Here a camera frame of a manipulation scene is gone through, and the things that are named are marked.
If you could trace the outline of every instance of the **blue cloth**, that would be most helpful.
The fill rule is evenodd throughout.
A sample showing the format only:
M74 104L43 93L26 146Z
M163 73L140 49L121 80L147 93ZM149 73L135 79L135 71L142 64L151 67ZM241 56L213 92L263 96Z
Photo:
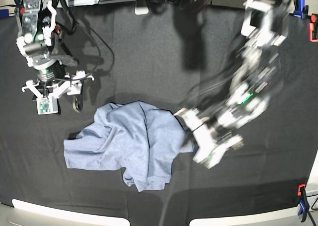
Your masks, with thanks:
M161 190L170 182L171 165L184 145L185 131L169 112L144 102L106 104L98 108L94 123L75 140L64 140L67 168L118 170L124 182L138 191Z

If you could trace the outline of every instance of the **green led light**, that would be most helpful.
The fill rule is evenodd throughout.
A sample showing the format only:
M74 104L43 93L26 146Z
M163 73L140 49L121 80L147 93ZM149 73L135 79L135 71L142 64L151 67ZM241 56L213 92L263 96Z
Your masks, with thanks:
M251 98L253 93L245 93L242 98L237 102L238 104L245 103L249 98Z

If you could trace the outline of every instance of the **circuit board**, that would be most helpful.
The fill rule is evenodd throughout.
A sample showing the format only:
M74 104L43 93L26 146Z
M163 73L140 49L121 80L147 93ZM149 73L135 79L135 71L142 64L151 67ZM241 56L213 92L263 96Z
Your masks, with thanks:
M41 98L39 100L40 114L48 114L51 112L50 100L48 98Z

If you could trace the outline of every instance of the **black fabric surface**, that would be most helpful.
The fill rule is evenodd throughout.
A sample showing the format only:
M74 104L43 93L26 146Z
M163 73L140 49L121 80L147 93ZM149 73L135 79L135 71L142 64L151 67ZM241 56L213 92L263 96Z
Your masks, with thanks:
M61 115L39 116L30 91L21 87L36 74L16 46L15 18L0 19L0 201L12 199L81 213L127 218L133 226L183 226L195 218L264 213L296 206L316 152L318 45L310 43L308 23L290 17L290 35L279 48L284 87L270 107L239 132L245 146L228 151L208 170L180 154L172 180L162 191L138 193L122 181L122 171L66 169L63 140L93 122L108 102L145 101L177 111L191 86L233 64L243 11L205 8L187 17L172 5L152 4L136 16L134 3L73 8L106 46L95 81L84 87L84 110L63 96ZM65 43L93 67L97 52L79 28Z

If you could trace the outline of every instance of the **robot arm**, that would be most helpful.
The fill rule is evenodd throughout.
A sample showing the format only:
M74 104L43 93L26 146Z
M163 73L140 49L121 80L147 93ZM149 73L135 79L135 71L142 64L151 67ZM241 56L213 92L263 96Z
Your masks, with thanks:
M56 21L58 2L71 21L71 30ZM73 35L77 27L65 0L18 0L17 3L22 3L23 7L18 6L15 11L19 26L16 43L38 78L36 83L28 80L22 91L33 92L38 114L58 113L57 99L64 93L75 96L73 107L77 112L81 111L83 81L93 77L84 71L77 71L73 76L65 71L66 66L78 65L78 60L72 57L63 42L64 35ZM59 53L56 43L66 54Z
M217 111L183 108L183 118L199 149L193 160L211 168L230 148L242 146L238 129L263 113L274 93L275 64L279 46L287 36L287 7L291 0L247 0L241 34L248 38L242 48L241 67L232 78L227 98Z

